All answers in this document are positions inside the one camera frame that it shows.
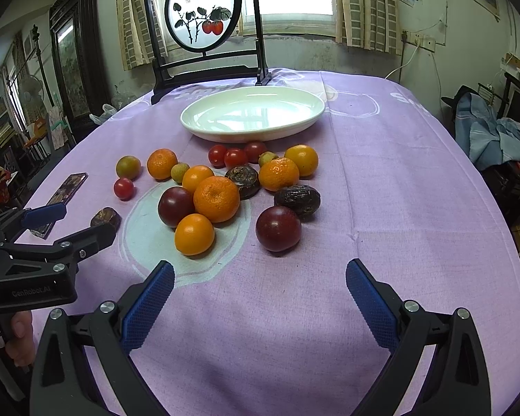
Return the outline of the person's left hand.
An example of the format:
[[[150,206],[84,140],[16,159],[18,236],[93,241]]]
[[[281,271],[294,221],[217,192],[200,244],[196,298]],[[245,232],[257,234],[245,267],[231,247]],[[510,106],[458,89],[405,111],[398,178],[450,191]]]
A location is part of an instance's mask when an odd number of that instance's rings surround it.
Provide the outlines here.
[[[35,359],[33,340],[33,314],[24,311],[14,314],[11,320],[13,338],[6,344],[6,352],[17,367],[28,366]]]

